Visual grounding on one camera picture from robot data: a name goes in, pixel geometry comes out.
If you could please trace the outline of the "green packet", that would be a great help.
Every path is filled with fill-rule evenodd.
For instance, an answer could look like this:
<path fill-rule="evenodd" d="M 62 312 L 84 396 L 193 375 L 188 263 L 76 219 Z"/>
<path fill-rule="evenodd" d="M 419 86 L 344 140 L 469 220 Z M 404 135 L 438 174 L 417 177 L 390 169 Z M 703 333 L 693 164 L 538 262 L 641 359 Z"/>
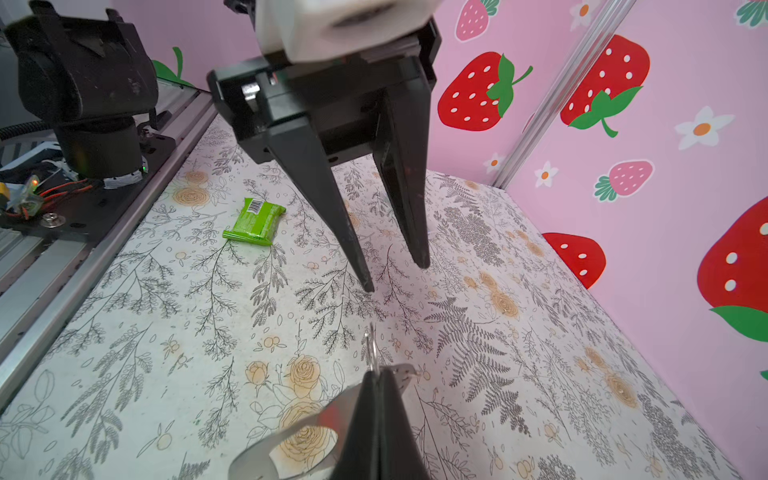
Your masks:
<path fill-rule="evenodd" d="M 234 225 L 222 232 L 227 240 L 259 246 L 272 246 L 280 218 L 286 208 L 270 202 L 245 198 Z"/>

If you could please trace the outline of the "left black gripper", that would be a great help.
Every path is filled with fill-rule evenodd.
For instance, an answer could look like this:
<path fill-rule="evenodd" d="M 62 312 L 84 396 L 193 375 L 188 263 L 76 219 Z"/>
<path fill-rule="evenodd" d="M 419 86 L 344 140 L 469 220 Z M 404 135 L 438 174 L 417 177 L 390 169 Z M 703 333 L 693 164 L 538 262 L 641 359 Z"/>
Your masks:
<path fill-rule="evenodd" d="M 212 70 L 208 86 L 239 146 L 276 158 L 336 237 L 364 291 L 375 291 L 331 165 L 373 153 L 414 263 L 430 266 L 425 207 L 435 19 L 378 47 L 292 63 L 283 51 Z"/>

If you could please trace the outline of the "metal key holder plate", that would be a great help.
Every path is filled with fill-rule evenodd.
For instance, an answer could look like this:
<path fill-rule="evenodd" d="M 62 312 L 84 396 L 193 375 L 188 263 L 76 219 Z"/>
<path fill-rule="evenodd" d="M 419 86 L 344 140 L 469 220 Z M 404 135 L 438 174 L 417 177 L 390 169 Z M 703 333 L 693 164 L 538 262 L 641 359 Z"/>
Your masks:
<path fill-rule="evenodd" d="M 383 366 L 390 370 L 401 393 L 415 369 L 410 364 Z M 362 382 L 344 390 L 327 406 L 315 411 L 308 403 L 296 403 L 286 414 L 282 430 L 240 453 L 228 470 L 230 479 L 308 479 L 330 476 L 341 456 Z"/>

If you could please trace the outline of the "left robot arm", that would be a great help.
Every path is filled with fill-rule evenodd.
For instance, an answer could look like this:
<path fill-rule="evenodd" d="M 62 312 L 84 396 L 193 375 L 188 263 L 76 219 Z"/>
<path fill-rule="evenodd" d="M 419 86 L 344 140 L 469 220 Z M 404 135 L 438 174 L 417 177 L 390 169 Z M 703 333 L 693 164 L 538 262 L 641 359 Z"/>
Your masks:
<path fill-rule="evenodd" d="M 425 207 L 434 1 L 232 1 L 261 54 L 213 70 L 213 102 L 256 163 L 276 162 L 336 237 L 366 291 L 374 283 L 333 168 L 371 155 L 408 250 L 430 265 Z M 88 178 L 142 164 L 135 119 L 156 111 L 155 67 L 134 25 L 61 16 L 34 1 L 11 23 L 18 92 Z"/>

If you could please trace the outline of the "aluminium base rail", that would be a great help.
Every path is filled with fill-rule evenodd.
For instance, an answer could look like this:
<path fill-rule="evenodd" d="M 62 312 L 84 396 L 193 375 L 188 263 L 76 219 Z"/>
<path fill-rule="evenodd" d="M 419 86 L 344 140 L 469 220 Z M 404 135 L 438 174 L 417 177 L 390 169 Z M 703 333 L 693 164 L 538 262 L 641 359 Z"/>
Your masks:
<path fill-rule="evenodd" d="M 7 406 L 110 266 L 216 116 L 209 93 L 163 83 L 162 128 L 177 143 L 100 240 L 1 233 L 1 404 Z"/>

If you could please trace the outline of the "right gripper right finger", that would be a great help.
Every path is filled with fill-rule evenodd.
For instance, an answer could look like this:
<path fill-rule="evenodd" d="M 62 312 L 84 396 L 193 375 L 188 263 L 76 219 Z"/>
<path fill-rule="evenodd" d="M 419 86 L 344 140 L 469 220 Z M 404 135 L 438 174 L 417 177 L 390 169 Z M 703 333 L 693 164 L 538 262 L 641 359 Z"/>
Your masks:
<path fill-rule="evenodd" d="M 429 479 L 390 370 L 379 374 L 379 478 Z"/>

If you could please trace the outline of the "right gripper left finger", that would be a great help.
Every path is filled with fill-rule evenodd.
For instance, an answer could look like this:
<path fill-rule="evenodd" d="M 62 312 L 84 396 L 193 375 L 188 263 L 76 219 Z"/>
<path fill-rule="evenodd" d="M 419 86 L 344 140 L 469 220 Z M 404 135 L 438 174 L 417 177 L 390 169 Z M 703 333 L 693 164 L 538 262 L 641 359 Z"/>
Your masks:
<path fill-rule="evenodd" d="M 374 480 L 379 476 L 379 375 L 367 372 L 332 480 Z"/>

